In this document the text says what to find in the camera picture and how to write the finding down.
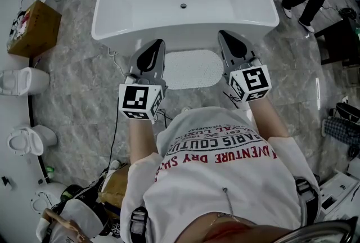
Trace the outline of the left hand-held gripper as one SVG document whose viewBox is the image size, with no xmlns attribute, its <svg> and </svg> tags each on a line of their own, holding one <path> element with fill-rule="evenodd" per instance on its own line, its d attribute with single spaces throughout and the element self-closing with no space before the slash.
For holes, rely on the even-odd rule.
<svg viewBox="0 0 360 243">
<path fill-rule="evenodd" d="M 162 39 L 146 43 L 130 58 L 125 82 L 119 85 L 118 102 L 118 110 L 128 119 L 154 121 L 167 90 L 164 61 Z"/>
</svg>

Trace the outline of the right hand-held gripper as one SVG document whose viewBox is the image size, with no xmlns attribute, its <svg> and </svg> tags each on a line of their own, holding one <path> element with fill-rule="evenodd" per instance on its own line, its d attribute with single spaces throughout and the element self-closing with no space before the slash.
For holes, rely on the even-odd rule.
<svg viewBox="0 0 360 243">
<path fill-rule="evenodd" d="M 244 36 L 233 31 L 220 30 L 218 41 L 227 66 L 223 76 L 241 102 L 259 100 L 272 89 L 268 68 L 258 57 L 253 56 L 245 62 L 234 63 L 235 58 L 246 58 L 253 45 Z"/>
</svg>

